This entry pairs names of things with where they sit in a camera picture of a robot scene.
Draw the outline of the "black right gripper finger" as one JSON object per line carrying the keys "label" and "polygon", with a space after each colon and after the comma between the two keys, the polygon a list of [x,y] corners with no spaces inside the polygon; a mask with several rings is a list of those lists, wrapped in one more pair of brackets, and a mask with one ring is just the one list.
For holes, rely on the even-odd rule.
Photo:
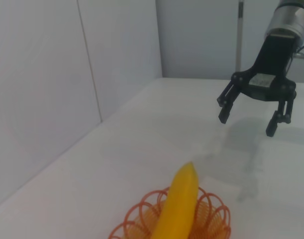
{"label": "black right gripper finger", "polygon": [[283,123],[283,122],[287,124],[291,123],[294,100],[295,97],[291,97],[288,100],[278,101],[278,108],[274,112],[266,128],[266,135],[268,137],[274,136],[279,123]]}
{"label": "black right gripper finger", "polygon": [[218,116],[221,123],[226,124],[230,115],[230,111],[233,107],[233,103],[240,93],[241,86],[239,80],[231,80],[226,88],[222,91],[220,96],[217,98],[217,102],[221,107],[221,111]]}

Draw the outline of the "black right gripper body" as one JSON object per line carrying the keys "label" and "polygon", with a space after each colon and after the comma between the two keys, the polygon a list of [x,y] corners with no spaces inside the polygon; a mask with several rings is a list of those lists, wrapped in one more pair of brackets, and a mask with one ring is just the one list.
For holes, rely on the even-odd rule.
{"label": "black right gripper body", "polygon": [[267,36],[253,66],[234,73],[232,83],[241,93],[255,100],[293,101],[296,84],[286,78],[286,74],[296,49],[296,36]]}

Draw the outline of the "orange plastic wire basket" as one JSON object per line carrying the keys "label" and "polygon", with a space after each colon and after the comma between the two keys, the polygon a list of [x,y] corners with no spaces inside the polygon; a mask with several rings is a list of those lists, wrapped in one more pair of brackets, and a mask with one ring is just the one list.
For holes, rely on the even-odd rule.
{"label": "orange plastic wire basket", "polygon": [[[155,190],[142,197],[126,213],[121,224],[108,239],[150,239],[169,189]],[[199,187],[194,223],[188,239],[229,239],[231,234],[230,210],[221,198]]]}

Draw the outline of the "yellow banana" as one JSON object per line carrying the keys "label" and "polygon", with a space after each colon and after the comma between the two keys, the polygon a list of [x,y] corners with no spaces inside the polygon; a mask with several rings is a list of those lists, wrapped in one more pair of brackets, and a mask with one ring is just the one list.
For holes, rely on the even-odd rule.
{"label": "yellow banana", "polygon": [[176,173],[151,239],[188,239],[194,221],[199,179],[192,162]]}

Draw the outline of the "white vertical pole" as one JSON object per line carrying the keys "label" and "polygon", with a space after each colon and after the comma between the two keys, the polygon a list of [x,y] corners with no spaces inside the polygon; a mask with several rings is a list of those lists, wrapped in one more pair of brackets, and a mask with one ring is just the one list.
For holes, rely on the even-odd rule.
{"label": "white vertical pole", "polygon": [[244,0],[238,0],[236,60],[235,60],[235,71],[236,72],[240,71],[240,69],[241,69],[242,39],[243,39],[243,12],[244,12]]}

